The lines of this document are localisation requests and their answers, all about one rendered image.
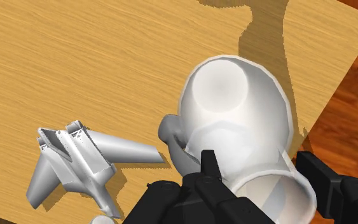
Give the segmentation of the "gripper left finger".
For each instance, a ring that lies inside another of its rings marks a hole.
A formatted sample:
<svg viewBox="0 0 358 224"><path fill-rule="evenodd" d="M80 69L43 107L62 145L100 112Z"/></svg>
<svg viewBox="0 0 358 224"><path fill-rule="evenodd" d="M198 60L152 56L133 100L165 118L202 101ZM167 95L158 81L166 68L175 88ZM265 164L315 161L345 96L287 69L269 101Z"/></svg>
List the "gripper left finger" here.
<svg viewBox="0 0 358 224"><path fill-rule="evenodd" d="M247 197L237 197L222 182L212 150L203 150L201 171L182 185L155 181L122 224L275 224Z"/></svg>

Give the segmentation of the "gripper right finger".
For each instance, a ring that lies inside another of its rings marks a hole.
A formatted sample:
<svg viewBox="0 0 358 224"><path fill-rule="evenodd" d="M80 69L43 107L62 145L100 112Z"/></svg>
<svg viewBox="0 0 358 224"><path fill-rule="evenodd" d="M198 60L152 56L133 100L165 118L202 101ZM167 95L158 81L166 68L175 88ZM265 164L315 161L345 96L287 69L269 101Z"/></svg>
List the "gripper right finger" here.
<svg viewBox="0 0 358 224"><path fill-rule="evenodd" d="M358 224L358 178L337 174L309 151L297 152L296 168L314 189L323 218Z"/></svg>

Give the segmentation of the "white mug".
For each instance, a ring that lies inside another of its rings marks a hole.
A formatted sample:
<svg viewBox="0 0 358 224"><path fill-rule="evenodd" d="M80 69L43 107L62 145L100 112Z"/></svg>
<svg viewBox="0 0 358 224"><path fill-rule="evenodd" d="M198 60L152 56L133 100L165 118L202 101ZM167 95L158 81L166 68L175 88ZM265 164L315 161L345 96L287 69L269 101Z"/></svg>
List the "white mug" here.
<svg viewBox="0 0 358 224"><path fill-rule="evenodd" d="M289 100L263 66L218 55L188 76L176 115L160 123L181 175L200 170L201 152L213 150L223 183L247 197L275 224L310 224L315 192L289 157L293 139Z"/></svg>

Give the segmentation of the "small white round object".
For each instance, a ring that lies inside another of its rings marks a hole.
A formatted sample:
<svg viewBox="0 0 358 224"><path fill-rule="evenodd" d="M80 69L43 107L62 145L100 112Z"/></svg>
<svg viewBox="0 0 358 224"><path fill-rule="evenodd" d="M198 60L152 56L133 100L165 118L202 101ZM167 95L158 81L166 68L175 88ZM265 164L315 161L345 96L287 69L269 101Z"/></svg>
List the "small white round object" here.
<svg viewBox="0 0 358 224"><path fill-rule="evenodd" d="M94 217L89 224L115 224L114 220L108 216L98 215Z"/></svg>

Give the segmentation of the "grey toy jet plane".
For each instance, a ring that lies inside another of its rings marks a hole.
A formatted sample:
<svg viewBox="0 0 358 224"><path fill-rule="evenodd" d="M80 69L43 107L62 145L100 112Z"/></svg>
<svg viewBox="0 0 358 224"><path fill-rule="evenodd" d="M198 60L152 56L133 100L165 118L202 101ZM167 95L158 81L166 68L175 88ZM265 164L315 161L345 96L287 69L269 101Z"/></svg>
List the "grey toy jet plane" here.
<svg viewBox="0 0 358 224"><path fill-rule="evenodd" d="M86 128L79 120L64 130L38 129L40 156L26 197L36 209L62 185L68 192L91 196L107 216L119 218L106 183L116 174L116 163L162 163L154 146Z"/></svg>

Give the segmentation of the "light wooden table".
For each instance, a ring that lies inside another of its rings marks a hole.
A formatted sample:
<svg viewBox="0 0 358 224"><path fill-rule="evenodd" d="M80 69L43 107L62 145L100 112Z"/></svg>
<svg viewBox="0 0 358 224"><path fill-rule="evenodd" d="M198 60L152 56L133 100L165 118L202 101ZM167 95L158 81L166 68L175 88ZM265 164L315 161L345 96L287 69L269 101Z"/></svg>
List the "light wooden table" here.
<svg viewBox="0 0 358 224"><path fill-rule="evenodd" d="M100 211L78 193L57 188L29 204L38 128L79 120L168 155L157 130L187 75L236 54L247 27L249 58L280 70L296 129L310 130L358 56L358 10L338 0L0 0L0 218L88 224Z"/></svg>

